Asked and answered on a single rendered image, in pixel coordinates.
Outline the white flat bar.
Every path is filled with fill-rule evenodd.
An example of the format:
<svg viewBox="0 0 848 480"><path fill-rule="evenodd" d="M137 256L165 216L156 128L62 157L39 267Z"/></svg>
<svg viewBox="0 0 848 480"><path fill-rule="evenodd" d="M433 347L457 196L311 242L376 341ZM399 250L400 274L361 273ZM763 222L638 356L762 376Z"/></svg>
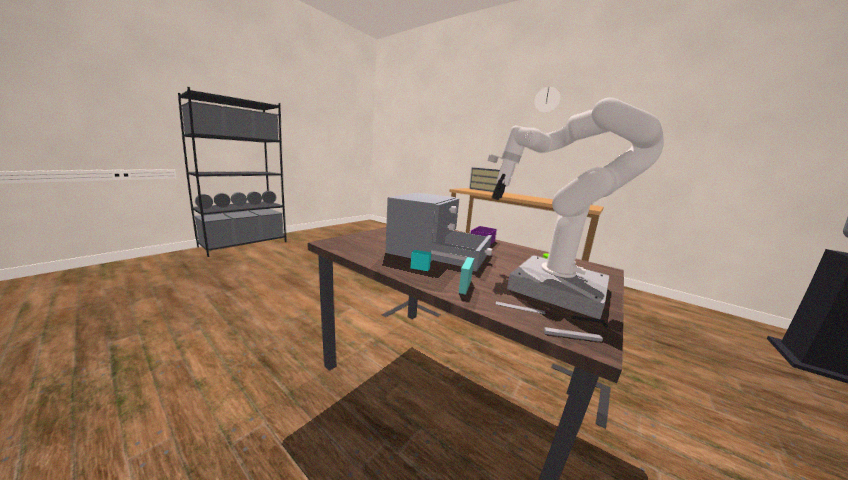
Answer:
<svg viewBox="0 0 848 480"><path fill-rule="evenodd" d="M592 341L602 342L602 340L603 340L601 335L567 331L567 330L560 330L560 329L544 328L544 332L545 332L545 334L549 334L549 335L571 337L571 338L578 338L578 339L585 339L585 340L592 340Z"/></svg>

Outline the purple open box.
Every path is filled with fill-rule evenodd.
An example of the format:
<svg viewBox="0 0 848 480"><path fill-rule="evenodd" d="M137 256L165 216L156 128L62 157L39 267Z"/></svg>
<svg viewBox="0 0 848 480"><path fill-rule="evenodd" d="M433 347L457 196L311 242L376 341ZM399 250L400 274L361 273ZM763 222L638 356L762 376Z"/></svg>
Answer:
<svg viewBox="0 0 848 480"><path fill-rule="evenodd" d="M492 239L491 239L491 244L492 244L492 243L494 243L495 230L497 232L497 229L479 226L479 227L471 230L470 234L481 235L481 236L492 235Z"/></svg>

